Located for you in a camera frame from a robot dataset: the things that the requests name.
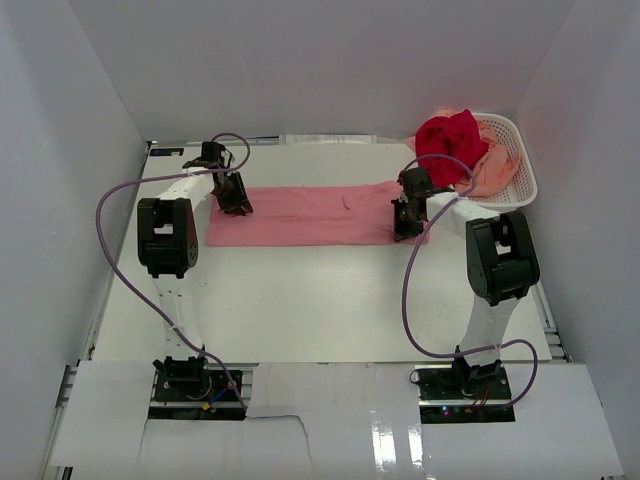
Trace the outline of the white cardboard front cover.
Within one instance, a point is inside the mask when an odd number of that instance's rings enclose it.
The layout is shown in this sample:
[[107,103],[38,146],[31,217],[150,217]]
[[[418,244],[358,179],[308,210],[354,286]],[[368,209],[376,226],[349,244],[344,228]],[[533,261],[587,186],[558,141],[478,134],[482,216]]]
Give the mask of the white cardboard front cover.
[[262,364],[242,421],[150,419],[151,370],[85,362],[50,462],[76,479],[602,479],[624,470],[587,369],[540,368],[505,423],[419,417],[402,364]]

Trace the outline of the red t-shirt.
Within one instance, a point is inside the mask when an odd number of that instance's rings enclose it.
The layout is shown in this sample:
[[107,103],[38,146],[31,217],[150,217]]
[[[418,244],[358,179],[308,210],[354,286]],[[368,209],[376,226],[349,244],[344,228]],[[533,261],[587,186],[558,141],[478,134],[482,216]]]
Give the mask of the red t-shirt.
[[489,144],[481,139],[478,122],[465,109],[454,114],[440,114],[427,120],[415,134],[418,164],[429,174],[436,187],[445,187],[466,180],[469,175],[455,157],[472,170],[488,152]]

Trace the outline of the peach orange t-shirt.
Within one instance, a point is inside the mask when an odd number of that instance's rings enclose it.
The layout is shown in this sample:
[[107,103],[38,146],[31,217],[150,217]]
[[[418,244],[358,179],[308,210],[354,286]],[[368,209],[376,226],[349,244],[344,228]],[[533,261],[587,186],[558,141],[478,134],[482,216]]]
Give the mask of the peach orange t-shirt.
[[498,141],[496,130],[469,110],[440,110],[405,143],[437,187],[476,197],[500,193],[516,174],[521,155]]

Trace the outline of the white plastic laundry basket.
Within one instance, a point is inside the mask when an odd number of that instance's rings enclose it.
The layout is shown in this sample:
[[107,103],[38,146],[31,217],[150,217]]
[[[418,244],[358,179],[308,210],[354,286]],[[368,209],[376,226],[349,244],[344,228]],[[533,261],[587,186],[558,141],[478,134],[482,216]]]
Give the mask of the white plastic laundry basket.
[[[438,114],[454,114],[453,109]],[[515,124],[507,118],[489,113],[472,113],[478,122],[481,139],[489,144],[488,152],[475,164],[469,177],[458,183],[462,190],[471,180],[477,186],[472,198],[495,210],[511,211],[524,207],[537,196],[537,184]]]

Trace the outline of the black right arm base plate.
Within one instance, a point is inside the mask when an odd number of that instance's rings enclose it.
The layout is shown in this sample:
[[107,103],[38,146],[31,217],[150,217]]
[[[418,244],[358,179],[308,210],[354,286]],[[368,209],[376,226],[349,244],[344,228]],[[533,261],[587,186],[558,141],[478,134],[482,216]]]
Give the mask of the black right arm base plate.
[[488,405],[507,403],[512,399],[511,388],[504,367],[492,377],[464,383],[448,365],[424,365],[409,374],[409,381],[418,387],[422,404]]

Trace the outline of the white paper label sheet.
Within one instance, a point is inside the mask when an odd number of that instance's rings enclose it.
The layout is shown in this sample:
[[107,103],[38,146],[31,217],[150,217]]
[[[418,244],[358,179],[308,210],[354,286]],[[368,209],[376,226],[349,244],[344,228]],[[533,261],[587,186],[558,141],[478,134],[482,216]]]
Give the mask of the white paper label sheet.
[[279,145],[372,145],[377,143],[376,135],[344,134],[282,134]]

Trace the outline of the pink t-shirt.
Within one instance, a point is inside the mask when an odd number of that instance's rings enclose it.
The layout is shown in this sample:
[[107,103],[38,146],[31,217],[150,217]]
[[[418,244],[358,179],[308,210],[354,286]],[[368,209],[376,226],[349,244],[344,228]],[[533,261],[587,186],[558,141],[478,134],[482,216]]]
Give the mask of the pink t-shirt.
[[390,245],[395,181],[347,187],[253,187],[245,216],[211,209],[209,247]]

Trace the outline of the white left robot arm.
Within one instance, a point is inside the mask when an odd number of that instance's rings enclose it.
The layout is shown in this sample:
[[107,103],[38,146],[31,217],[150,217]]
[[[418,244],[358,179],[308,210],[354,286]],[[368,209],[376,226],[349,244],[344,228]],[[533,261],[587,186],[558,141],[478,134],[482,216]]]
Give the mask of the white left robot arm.
[[203,355],[188,271],[196,266],[199,241],[194,212],[206,200],[230,216],[253,212],[234,156],[218,136],[201,145],[183,165],[185,176],[156,197],[137,204],[137,253],[152,277],[165,323],[166,356],[188,360]]

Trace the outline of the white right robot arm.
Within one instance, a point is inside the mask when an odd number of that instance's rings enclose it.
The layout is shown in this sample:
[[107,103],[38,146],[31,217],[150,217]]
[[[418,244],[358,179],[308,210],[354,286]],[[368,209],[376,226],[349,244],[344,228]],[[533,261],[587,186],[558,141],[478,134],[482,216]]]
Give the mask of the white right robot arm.
[[397,241],[421,244],[438,223],[465,241],[467,279],[474,301],[466,332],[449,359],[451,366],[421,373],[418,381],[472,399],[490,388],[501,373],[501,348],[519,302],[538,283],[539,264],[525,216],[482,207],[448,187],[437,187],[420,167],[398,177],[394,210]]

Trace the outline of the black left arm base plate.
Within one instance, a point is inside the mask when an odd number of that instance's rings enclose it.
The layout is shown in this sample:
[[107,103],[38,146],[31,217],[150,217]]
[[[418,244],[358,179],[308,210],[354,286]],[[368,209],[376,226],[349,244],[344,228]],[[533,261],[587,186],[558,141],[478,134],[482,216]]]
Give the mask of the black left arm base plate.
[[153,361],[155,377],[151,393],[151,407],[202,407],[246,409],[240,401],[244,372],[225,371],[211,366],[204,357],[176,360],[166,357]]

